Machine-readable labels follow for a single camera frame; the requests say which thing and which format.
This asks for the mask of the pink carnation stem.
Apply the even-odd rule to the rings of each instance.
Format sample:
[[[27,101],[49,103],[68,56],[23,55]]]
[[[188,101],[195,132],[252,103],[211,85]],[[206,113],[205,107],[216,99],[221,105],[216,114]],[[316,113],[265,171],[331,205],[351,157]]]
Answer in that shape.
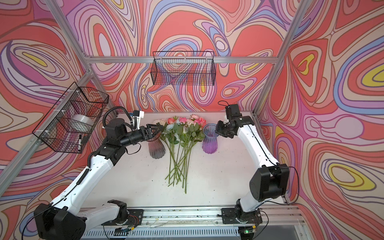
[[[187,136],[186,136],[186,167],[190,164],[192,148],[197,142],[201,142],[204,138],[203,128],[207,125],[207,121],[196,114],[192,114],[187,120]]]

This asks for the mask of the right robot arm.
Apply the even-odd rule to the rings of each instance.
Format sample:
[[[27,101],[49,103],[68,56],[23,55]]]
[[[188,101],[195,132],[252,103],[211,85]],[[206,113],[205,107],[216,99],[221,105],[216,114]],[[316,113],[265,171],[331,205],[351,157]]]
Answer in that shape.
[[[239,215],[253,213],[264,203],[286,194],[290,168],[280,164],[262,141],[251,117],[234,117],[218,121],[216,133],[224,138],[237,136],[256,166],[249,182],[249,192],[236,203]]]

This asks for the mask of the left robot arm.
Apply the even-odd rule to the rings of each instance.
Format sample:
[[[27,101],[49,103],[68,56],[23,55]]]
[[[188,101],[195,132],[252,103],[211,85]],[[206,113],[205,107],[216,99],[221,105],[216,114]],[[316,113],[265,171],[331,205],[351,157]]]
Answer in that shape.
[[[146,142],[160,134],[160,124],[134,127],[116,118],[104,125],[106,138],[88,158],[87,166],[73,182],[48,205],[34,211],[38,235],[44,240],[79,240],[89,230],[112,222],[125,225],[129,219],[126,203],[110,200],[102,206],[81,212],[81,207],[98,182],[127,153],[126,147]]]

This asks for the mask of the blue white rose stem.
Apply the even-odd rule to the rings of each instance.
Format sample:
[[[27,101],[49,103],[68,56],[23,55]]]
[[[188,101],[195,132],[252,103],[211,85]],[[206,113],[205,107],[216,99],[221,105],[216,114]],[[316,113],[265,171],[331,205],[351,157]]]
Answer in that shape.
[[[170,124],[166,127],[165,137],[168,141],[168,149],[170,152],[170,166],[169,166],[169,174],[168,181],[169,186],[174,186],[177,184],[180,179],[179,169],[177,165],[177,157],[175,156],[175,148],[179,144],[177,138],[177,124]]]

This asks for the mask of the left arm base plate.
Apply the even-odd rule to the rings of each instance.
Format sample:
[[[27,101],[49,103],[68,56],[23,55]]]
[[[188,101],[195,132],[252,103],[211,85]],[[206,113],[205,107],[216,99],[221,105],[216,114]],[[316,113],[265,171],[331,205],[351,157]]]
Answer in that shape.
[[[128,209],[127,216],[123,217],[123,221],[119,219],[108,221],[103,226],[128,226],[128,227],[137,227],[142,224],[144,210],[143,209]]]

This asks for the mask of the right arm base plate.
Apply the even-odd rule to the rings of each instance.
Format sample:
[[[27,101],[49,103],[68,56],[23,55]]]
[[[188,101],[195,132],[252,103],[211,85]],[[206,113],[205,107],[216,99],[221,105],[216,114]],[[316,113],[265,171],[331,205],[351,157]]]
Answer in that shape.
[[[239,208],[222,208],[218,217],[222,218],[224,224],[253,224],[258,226],[263,222],[261,213],[259,211],[253,211],[245,213]]]

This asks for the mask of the cream white rose stem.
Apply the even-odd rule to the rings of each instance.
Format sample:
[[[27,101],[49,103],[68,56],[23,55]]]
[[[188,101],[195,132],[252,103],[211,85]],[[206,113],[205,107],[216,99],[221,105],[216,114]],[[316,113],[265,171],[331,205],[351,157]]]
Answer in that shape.
[[[189,120],[187,122],[187,127],[188,127],[188,132],[186,133],[185,143],[184,143],[185,155],[184,155],[184,163],[183,163],[183,174],[184,174],[183,189],[185,193],[187,193],[188,155],[189,155],[190,145],[192,144],[192,140],[194,138],[194,131],[195,131],[194,121]]]

